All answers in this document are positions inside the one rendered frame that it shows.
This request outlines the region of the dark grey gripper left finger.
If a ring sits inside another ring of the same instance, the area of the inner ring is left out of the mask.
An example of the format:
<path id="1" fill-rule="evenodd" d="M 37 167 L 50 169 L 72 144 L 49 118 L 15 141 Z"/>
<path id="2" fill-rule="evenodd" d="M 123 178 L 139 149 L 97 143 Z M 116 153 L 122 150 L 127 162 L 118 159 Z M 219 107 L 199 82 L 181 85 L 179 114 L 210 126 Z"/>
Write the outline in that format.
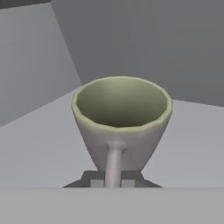
<path id="1" fill-rule="evenodd" d="M 81 178 L 65 185 L 65 188 L 98 188 L 104 187 L 104 171 L 84 171 Z"/>

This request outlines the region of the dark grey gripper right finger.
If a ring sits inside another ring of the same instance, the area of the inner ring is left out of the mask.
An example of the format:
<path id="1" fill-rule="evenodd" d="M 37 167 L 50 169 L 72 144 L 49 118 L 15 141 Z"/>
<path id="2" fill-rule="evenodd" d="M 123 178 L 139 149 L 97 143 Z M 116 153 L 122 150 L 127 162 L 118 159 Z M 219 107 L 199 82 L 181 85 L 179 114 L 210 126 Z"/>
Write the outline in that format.
<path id="1" fill-rule="evenodd" d="M 148 179 L 145 179 L 140 171 L 122 171 L 121 176 L 121 188 L 138 188 L 138 187 L 150 187 L 161 188 L 161 185 L 157 185 Z"/>

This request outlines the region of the pale green-rimmed cup with handle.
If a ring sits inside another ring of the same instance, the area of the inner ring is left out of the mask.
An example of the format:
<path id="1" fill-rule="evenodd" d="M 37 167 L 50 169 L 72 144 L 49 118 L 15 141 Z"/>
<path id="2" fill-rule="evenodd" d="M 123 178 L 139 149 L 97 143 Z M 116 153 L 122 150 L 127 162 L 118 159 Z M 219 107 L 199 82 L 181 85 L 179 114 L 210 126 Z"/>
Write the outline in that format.
<path id="1" fill-rule="evenodd" d="M 78 88 L 74 119 L 104 185 L 117 188 L 123 172 L 140 172 L 150 160 L 172 115 L 172 98 L 158 84 L 112 76 Z"/>

